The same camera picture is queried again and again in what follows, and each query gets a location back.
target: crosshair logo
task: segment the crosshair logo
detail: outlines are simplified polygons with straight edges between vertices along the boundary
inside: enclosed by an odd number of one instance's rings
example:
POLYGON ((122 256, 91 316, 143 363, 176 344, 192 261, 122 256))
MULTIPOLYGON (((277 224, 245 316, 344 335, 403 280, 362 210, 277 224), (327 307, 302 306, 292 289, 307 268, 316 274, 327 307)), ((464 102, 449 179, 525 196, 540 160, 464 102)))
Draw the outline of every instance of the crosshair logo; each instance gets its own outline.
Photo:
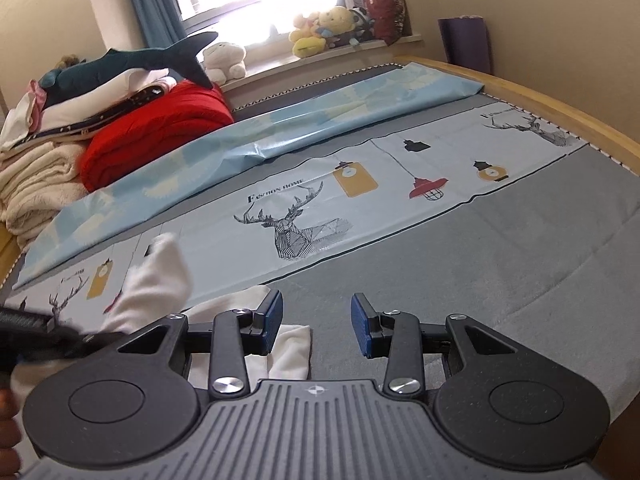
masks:
POLYGON ((319 384, 314 384, 314 385, 313 385, 311 388, 309 388, 307 391, 308 391, 311 395, 314 395, 314 396, 316 396, 316 397, 317 397, 318 395, 324 394, 324 392, 326 391, 326 389, 325 389, 325 388, 323 388, 322 386, 320 386, 319 384))

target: light blue plastic sheet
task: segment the light blue plastic sheet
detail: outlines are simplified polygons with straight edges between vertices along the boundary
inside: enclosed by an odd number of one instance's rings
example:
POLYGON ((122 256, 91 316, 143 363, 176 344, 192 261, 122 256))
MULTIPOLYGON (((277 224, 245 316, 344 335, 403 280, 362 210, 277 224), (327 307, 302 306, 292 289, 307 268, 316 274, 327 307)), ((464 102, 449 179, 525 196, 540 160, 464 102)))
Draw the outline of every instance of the light blue plastic sheet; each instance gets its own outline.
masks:
POLYGON ((481 88, 409 63, 211 132, 65 207, 31 245, 15 287, 268 158, 481 88))

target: yellow tag illustration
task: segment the yellow tag illustration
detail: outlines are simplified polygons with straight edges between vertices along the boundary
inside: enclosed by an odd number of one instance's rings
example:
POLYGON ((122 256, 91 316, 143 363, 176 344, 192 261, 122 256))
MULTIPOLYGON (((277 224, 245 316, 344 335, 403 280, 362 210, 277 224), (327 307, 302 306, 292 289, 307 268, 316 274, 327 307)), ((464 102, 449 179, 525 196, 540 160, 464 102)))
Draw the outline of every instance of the yellow tag illustration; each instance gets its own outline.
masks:
POLYGON ((378 188, 378 183, 359 162, 341 162, 335 168, 334 177, 350 198, 378 188))
POLYGON ((88 300, 91 298, 97 298, 104 292, 104 287, 107 285, 111 267, 113 267, 113 261, 107 260, 95 270, 94 280, 91 282, 89 292, 86 294, 86 298, 88 300))

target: shark plush toy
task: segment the shark plush toy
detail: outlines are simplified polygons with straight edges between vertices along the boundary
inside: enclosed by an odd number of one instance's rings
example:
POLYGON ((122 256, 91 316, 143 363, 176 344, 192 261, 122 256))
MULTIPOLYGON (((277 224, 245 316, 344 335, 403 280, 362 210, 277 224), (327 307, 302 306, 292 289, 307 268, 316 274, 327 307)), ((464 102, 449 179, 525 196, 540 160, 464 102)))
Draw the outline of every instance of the shark plush toy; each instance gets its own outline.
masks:
POLYGON ((39 81, 47 92, 44 108, 86 94, 130 68, 169 68, 197 85, 213 88, 196 56, 217 37, 217 32, 201 32, 167 48, 131 51, 111 48, 95 61, 50 70, 39 81))

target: blue gripper pad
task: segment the blue gripper pad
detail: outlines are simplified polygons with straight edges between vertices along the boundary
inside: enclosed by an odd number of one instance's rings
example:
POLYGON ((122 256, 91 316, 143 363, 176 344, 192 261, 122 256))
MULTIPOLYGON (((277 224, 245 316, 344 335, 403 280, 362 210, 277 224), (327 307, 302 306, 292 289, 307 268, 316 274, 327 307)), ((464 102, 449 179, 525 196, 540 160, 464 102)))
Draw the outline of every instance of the blue gripper pad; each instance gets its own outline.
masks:
POLYGON ((351 326, 355 332, 360 352, 364 357, 371 359, 372 355, 372 335, 369 318, 378 318, 378 314, 373 310, 367 298, 361 292, 357 292, 351 298, 351 326))
POLYGON ((282 304, 282 294, 279 290, 272 290, 257 309, 257 312, 264 314, 264 330, 262 332, 262 342, 267 355, 273 348, 276 341, 280 324, 282 323, 282 315, 284 307, 282 304))

